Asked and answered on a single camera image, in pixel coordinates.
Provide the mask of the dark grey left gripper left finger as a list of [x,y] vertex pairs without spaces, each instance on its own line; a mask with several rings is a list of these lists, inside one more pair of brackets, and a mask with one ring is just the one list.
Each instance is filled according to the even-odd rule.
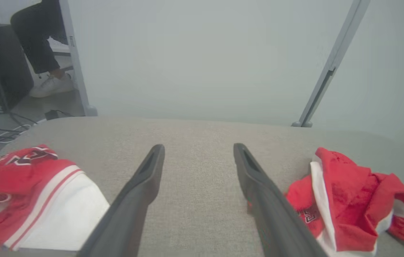
[[165,147],[154,145],[90,234],[78,257],[136,257],[148,207],[161,185]]

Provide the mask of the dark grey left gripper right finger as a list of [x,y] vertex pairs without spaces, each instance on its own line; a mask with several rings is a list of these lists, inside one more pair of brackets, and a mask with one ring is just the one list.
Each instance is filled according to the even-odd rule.
[[325,257],[284,194],[268,177],[249,149],[233,145],[238,180],[254,218],[266,257]]

